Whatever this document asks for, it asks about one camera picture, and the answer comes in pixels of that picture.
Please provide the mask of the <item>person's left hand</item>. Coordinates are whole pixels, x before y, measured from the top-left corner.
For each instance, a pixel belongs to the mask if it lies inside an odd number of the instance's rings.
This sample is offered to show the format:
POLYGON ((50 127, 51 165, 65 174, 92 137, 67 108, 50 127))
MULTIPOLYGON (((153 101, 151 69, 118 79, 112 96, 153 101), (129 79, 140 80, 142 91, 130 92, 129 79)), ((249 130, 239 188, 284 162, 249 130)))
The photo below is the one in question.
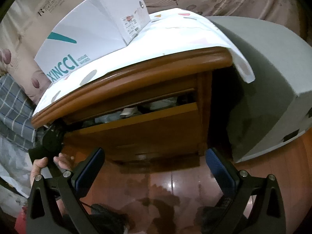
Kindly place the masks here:
MULTIPOLYGON (((73 167, 74 167, 74 156, 69 156, 67 154, 59 153, 58 156, 55 156, 53 158, 53 161, 62 169, 69 170, 69 171, 73 170, 73 167)), ((30 174, 30 184, 31 184, 31 186, 34 183, 35 177, 37 175, 41 174, 41 170, 43 168, 45 168, 47 166, 47 164, 48 164, 48 158, 47 157, 44 157, 42 159, 34 161, 33 166, 32 166, 32 171, 31 171, 31 174, 30 174)), ((57 201, 57 205, 58 205, 58 208, 59 208, 60 213, 62 215, 68 214, 67 210, 65 209, 65 206, 63 204, 62 199, 59 199, 57 201)))

